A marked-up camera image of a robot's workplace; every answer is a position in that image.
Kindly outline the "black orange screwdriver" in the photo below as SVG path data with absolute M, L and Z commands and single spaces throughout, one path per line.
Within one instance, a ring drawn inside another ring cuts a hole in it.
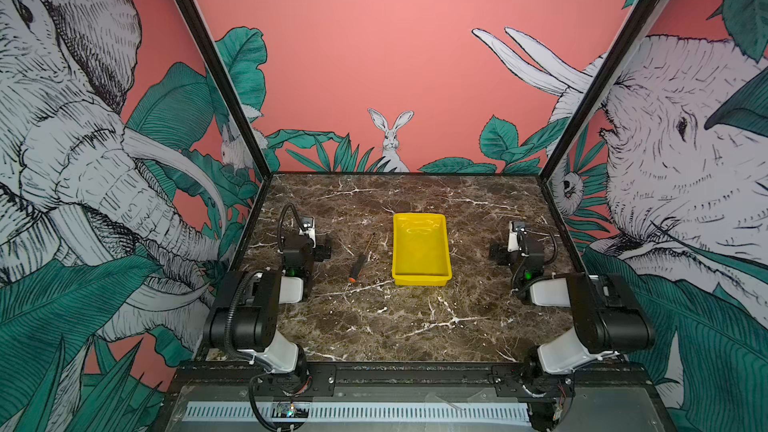
M 373 233 L 370 238 L 368 239 L 365 248 L 362 252 L 360 252 L 355 260 L 355 263 L 353 264 L 349 274 L 348 274 L 348 281 L 350 283 L 356 283 L 359 279 L 359 275 L 368 261 L 370 247 L 372 245 L 373 239 L 375 237 L 376 233 Z

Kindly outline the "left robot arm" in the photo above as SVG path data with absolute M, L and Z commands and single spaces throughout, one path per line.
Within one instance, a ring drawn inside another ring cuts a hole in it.
M 277 329 L 279 308 L 308 300 L 314 266 L 331 258 L 332 241 L 291 233 L 277 270 L 251 270 L 227 278 L 205 321 L 203 343 L 268 374 L 308 377 L 303 349 Z

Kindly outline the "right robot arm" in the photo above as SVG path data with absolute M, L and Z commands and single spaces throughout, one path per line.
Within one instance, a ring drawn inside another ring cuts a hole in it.
M 545 256 L 543 244 L 526 228 L 512 230 L 505 243 L 493 243 L 489 259 L 511 272 L 515 296 L 524 304 L 566 308 L 572 326 L 552 341 L 533 347 L 520 376 L 568 375 L 595 361 L 651 348 L 655 330 L 627 281 L 620 275 L 584 272 L 546 274 L 558 250 Z

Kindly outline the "yellow plastic bin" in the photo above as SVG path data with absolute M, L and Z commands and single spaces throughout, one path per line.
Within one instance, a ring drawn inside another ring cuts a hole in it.
M 397 286 L 443 287 L 452 279 L 444 215 L 393 215 L 392 278 Z

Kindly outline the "black front mounting rail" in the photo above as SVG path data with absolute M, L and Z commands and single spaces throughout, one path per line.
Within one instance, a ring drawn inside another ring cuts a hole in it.
M 586 388 L 650 389 L 645 369 L 635 363 L 593 363 L 566 375 L 525 380 L 522 366 L 511 362 L 310 362 L 298 372 L 268 374 L 245 362 L 187 362 L 177 369 L 168 392 L 178 395 L 191 386 L 246 386 L 266 397 L 331 397 L 345 388 L 489 389 L 499 398 L 543 401 L 576 395 Z

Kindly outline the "left black frame post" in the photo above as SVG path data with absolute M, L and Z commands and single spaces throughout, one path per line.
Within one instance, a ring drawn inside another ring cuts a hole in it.
M 271 179 L 273 173 L 253 135 L 253 129 L 244 114 L 242 103 L 195 0 L 174 0 L 174 2 L 203 57 L 207 70 L 210 72 L 228 112 L 241 133 L 256 170 L 263 178 Z

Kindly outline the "black frame post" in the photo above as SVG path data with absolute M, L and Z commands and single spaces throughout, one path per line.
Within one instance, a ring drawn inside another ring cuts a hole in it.
M 600 108 L 600 104 L 610 87 L 631 61 L 640 43 L 668 2 L 669 0 L 636 0 L 598 69 L 596 77 L 580 100 L 551 157 L 539 173 L 540 180 L 550 180 L 556 167 L 576 141 L 582 128 L 588 124 L 591 117 Z
M 241 133 L 256 170 L 263 178 L 271 179 L 273 173 L 253 135 L 253 129 L 244 114 L 242 103 L 195 0 L 174 0 L 174 2 L 203 57 L 207 70 L 210 72 L 228 112 Z

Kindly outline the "right black frame post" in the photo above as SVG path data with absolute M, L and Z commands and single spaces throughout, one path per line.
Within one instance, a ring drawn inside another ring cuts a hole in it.
M 576 141 L 582 128 L 588 124 L 591 117 L 600 108 L 600 104 L 610 87 L 631 61 L 640 43 L 668 2 L 669 0 L 636 0 L 598 69 L 596 77 L 580 100 L 551 157 L 539 173 L 540 180 L 550 180 L 556 167 Z

